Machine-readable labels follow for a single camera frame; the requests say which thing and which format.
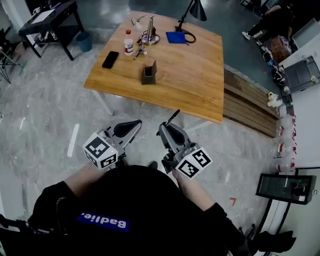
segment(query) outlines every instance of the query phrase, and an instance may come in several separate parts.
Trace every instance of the smartphone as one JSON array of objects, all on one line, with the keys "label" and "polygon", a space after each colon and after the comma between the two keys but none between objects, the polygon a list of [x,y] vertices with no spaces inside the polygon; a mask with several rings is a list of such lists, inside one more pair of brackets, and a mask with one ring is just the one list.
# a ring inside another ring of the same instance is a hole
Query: smartphone
[{"label": "smartphone", "polygon": [[103,62],[102,67],[105,69],[111,69],[118,55],[119,55],[119,52],[110,51],[108,56],[105,58],[105,61]]}]

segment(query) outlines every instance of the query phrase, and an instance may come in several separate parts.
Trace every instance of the blue name tag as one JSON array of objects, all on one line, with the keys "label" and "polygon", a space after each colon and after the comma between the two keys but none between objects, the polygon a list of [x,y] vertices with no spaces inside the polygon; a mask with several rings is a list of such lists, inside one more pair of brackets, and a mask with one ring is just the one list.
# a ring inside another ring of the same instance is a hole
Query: blue name tag
[{"label": "blue name tag", "polygon": [[81,215],[76,219],[76,221],[100,226],[107,229],[119,230],[123,232],[130,231],[130,222],[128,220],[102,216],[90,212],[81,213]]}]

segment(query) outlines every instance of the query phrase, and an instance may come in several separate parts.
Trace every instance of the desk lamp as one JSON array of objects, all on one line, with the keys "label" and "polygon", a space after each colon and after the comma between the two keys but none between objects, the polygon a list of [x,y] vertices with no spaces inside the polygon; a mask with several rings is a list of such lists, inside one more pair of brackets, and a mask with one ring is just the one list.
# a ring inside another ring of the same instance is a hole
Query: desk lamp
[{"label": "desk lamp", "polygon": [[185,14],[178,21],[179,22],[179,26],[175,26],[175,31],[183,32],[186,35],[192,36],[193,39],[194,39],[193,41],[188,41],[188,40],[186,40],[186,41],[188,43],[194,43],[196,41],[195,35],[182,28],[182,24],[186,23],[185,22],[185,18],[187,17],[187,13],[188,13],[189,10],[190,10],[190,13],[192,14],[192,16],[195,17],[196,19],[198,19],[200,21],[203,21],[203,22],[205,22],[207,20],[207,17],[206,17],[206,14],[205,14],[205,10],[201,5],[200,0],[191,0],[191,3],[189,4],[189,7],[186,10]]},{"label": "desk lamp", "polygon": [[156,34],[156,28],[154,27],[154,15],[152,16],[144,15],[144,16],[141,16],[140,18],[132,18],[131,19],[132,25],[139,28],[140,26],[139,22],[142,18],[149,18],[149,26],[148,26],[148,29],[142,33],[141,38],[137,43],[142,42],[144,45],[149,45],[149,46],[155,45],[160,41],[160,36]]}]

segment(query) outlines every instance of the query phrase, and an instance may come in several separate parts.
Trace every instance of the person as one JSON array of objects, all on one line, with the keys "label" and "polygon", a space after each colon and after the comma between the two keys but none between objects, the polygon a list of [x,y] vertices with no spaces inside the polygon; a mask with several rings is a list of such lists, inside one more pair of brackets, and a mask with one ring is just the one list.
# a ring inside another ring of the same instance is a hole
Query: person
[{"label": "person", "polygon": [[247,40],[250,40],[251,37],[258,37],[260,31],[266,30],[266,33],[256,41],[258,46],[262,46],[264,42],[278,35],[285,37],[290,42],[292,35],[291,26],[294,20],[292,7],[292,4],[273,6],[264,14],[264,17],[257,25],[251,28],[248,32],[242,32],[242,35]]},{"label": "person", "polygon": [[[177,187],[157,167],[153,161],[104,173],[90,163],[45,188],[28,223],[52,234],[36,241],[28,234],[19,239],[27,244],[12,246],[7,255],[25,247],[33,255],[251,255],[246,238],[195,179],[173,170]],[[17,244],[16,237],[1,239]]]}]

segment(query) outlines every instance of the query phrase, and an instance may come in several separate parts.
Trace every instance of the red tape mark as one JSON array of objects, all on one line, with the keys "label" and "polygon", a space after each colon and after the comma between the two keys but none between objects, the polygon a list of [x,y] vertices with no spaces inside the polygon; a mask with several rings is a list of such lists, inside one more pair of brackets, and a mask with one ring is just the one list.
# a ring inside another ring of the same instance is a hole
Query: red tape mark
[{"label": "red tape mark", "polygon": [[234,197],[230,197],[230,200],[233,200],[233,203],[232,203],[232,206],[234,206],[235,205],[235,203],[236,203],[236,198],[234,198]]}]

